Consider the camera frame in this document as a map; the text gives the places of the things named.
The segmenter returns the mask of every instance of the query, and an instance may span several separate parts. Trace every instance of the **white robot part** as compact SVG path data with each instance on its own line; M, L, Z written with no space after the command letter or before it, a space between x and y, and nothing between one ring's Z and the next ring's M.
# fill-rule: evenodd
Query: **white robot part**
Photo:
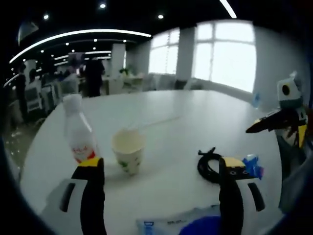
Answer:
M280 108L299 108L303 105L301 83L297 79L296 72L288 79L277 83L277 94Z

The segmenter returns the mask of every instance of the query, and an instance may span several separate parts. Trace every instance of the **plastic bottle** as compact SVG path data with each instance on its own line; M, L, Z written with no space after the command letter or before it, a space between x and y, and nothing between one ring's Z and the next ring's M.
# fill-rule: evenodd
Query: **plastic bottle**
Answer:
M99 155L92 127L82 111L82 96L70 94L63 98L65 137L78 163Z

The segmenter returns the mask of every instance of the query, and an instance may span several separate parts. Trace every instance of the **blue object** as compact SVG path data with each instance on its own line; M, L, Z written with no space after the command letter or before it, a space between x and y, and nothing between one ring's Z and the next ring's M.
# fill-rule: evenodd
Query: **blue object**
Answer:
M261 102L261 96L260 93L256 93L253 97L252 106L254 108L258 108Z
M207 216L188 224L179 235L219 235L220 225L220 216Z
M247 158L243 159L243 163L246 165L246 171L250 176L259 178L262 180L264 168L258 165L258 155L248 155Z

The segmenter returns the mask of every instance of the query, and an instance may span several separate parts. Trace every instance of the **bright window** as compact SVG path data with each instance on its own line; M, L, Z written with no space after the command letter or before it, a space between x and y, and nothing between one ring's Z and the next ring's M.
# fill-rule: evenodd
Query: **bright window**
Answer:
M194 78L253 91L256 49L251 23L201 23L195 39Z
M254 43L254 30L251 23L220 22L216 23L216 40L232 40Z
M193 77L209 80L212 59L212 44L199 43L195 48Z
M179 29L156 35L151 42L149 72L176 74Z
M211 23L199 24L197 29L197 40L209 40L213 36L213 27Z
M255 46L243 43L214 43L212 82L252 92L256 68Z
M159 47L150 51L149 72L165 73L167 47Z

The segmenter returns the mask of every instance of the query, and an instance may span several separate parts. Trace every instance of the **desk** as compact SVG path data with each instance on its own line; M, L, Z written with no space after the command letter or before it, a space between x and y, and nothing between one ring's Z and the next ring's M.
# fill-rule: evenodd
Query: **desk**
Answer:
M266 209L262 223L278 208L282 173L274 132L246 134L264 114L250 104L214 91L155 91L83 99L105 161L104 218L108 234L137 234L135 219L169 216L219 203L219 186L197 172L199 149L213 146L224 156L242 159L257 153L265 174L258 182ZM143 129L146 136L140 173L128 177L117 166L111 136L120 128L180 118ZM29 148L22 192L36 213L45 199L77 167L64 138L65 115L59 105L41 126Z

